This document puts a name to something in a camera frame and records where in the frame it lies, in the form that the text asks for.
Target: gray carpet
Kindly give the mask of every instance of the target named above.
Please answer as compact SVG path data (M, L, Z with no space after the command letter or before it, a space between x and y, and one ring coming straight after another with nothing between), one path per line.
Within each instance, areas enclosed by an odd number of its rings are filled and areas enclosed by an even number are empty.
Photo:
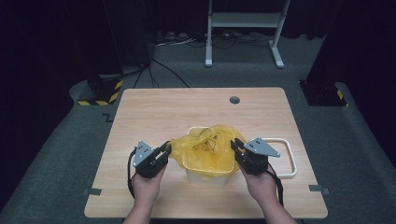
M396 223L396 171L375 140L347 86L337 83L348 106L309 106L299 80L306 79L322 39L281 38L285 63L277 69L266 42L236 43L214 49L213 67L205 68L205 48L161 46L154 58L177 72L191 87L281 87L285 90L318 182L331 192L324 199L329 215L300 223ZM215 39L219 48L232 42ZM185 87L174 74L153 63L160 88ZM137 75L125 77L121 90L132 88ZM136 88L156 88L145 70ZM77 100L85 83L70 90ZM114 105L75 105L35 158L0 215L0 223L121 223L117 218L87 218L84 207L101 159ZM208 223L209 220L154 220L154 223ZM262 220L213 223L262 223Z

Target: metal stand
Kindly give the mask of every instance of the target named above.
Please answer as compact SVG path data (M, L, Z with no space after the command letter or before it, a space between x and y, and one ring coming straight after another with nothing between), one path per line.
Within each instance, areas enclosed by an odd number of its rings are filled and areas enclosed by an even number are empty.
M282 32L283 23L285 22L290 0L285 0L282 12L279 13L217 13L212 12L213 0L209 0L209 10L207 17L207 39L205 66L211 67L212 60L212 29L213 27L267 27L276 28L274 40L269 41L270 49L273 53L276 67L283 68L277 43Z

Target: hole in table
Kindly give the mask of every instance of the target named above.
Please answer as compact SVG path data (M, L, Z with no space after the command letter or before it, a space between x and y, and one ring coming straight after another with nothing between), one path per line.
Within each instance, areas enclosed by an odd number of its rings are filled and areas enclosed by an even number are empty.
M233 105L237 105L237 104L239 104L239 102L241 102L241 100L237 96L232 96L232 97L230 97L230 102Z

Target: yellow plastic bag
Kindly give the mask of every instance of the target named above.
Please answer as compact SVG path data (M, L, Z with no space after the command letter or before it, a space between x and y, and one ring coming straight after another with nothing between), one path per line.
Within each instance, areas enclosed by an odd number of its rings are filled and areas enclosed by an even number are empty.
M180 167L202 176L227 176L237 171L231 140L246 142L245 138L235 128L221 124L198 131L172 139L169 157Z

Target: human arm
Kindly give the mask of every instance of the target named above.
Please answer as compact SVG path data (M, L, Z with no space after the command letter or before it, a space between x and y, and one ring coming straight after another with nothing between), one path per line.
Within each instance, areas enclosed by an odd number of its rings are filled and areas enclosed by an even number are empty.
M153 178L145 178L136 174L133 178L134 184L134 207L124 220L124 224L148 224L151 211L154 207L160 184L165 172L165 167Z
M276 182L267 173L261 175L248 175L240 167L247 181L247 189L254 200L259 204L268 224L296 223L288 211L280 204L276 197ZM274 170L269 166L268 171L272 174Z

